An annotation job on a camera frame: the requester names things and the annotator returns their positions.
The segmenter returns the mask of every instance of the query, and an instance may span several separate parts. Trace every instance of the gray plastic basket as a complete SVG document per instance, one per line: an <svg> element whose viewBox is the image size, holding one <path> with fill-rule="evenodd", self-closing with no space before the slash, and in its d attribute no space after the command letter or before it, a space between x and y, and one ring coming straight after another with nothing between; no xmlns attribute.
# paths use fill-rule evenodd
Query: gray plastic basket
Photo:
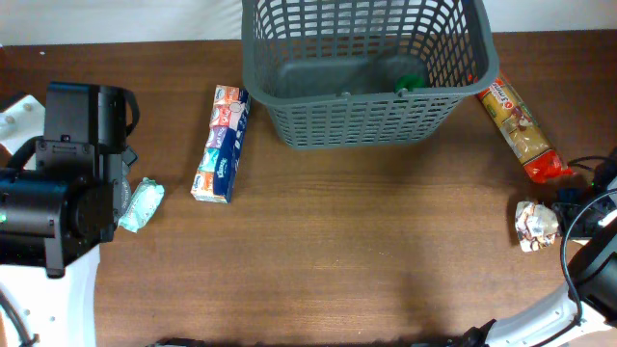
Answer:
<svg viewBox="0 0 617 347"><path fill-rule="evenodd" d="M243 78L292 147L413 143L498 73L481 0L243 0ZM413 74L427 88L394 93Z"/></svg>

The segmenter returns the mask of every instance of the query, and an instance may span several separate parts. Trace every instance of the snack bag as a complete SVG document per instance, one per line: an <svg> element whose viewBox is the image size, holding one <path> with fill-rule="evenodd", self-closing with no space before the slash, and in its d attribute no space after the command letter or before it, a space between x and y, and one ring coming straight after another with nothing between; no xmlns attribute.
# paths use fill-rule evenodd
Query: snack bag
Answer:
<svg viewBox="0 0 617 347"><path fill-rule="evenodd" d="M503 72L500 71L491 87L477 97L532 181L545 183L549 178L573 174Z"/></svg>

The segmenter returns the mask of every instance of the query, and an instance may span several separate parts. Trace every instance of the green object in basket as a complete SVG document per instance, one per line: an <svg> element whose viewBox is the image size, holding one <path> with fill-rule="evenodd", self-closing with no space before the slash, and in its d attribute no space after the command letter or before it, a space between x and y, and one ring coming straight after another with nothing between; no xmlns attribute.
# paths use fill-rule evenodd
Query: green object in basket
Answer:
<svg viewBox="0 0 617 347"><path fill-rule="evenodd" d="M407 89L407 91L411 92L414 88L424 88L426 85L424 84L424 80L422 77L414 74L403 75L401 78L396 81L394 85L394 92L398 93L398 91L403 88Z"/></svg>

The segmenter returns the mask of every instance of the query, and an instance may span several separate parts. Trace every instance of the black mechanical part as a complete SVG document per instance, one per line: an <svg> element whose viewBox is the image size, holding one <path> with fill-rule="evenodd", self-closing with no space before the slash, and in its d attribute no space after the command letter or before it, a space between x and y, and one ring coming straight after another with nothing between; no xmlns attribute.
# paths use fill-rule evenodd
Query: black mechanical part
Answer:
<svg viewBox="0 0 617 347"><path fill-rule="evenodd" d="M617 176L617 147L594 170L593 189L596 193L606 190L608 184Z"/></svg>
<svg viewBox="0 0 617 347"><path fill-rule="evenodd" d="M568 268L581 300L617 327L617 221L580 249Z"/></svg>
<svg viewBox="0 0 617 347"><path fill-rule="evenodd" d="M126 137L138 120L129 91L49 84L43 136L0 171L0 264L44 266L48 277L60 278L72 261L113 240L130 200L122 159L137 161ZM33 153L37 169L23 171Z"/></svg>
<svg viewBox="0 0 617 347"><path fill-rule="evenodd" d="M560 233L563 236L565 227L569 227L572 221L580 212L582 206L578 203L556 202L550 209L557 215L559 221ZM570 234L571 240L590 240L594 235L602 230L602 226L598 224L607 214L615 209L615 204L611 199L604 199L594 203L591 208L585 212L585 217L580 219L572 229Z"/></svg>

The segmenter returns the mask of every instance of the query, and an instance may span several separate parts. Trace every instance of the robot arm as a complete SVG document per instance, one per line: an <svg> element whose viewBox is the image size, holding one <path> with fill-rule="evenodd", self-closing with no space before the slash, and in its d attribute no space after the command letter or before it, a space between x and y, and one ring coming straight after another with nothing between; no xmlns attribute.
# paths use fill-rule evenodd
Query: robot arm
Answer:
<svg viewBox="0 0 617 347"><path fill-rule="evenodd" d="M129 91L51 83L42 136L0 170L0 290L10 347L95 346L99 244L112 241L130 201L125 175L137 155L126 137L138 119ZM36 169L23 170L34 154Z"/></svg>

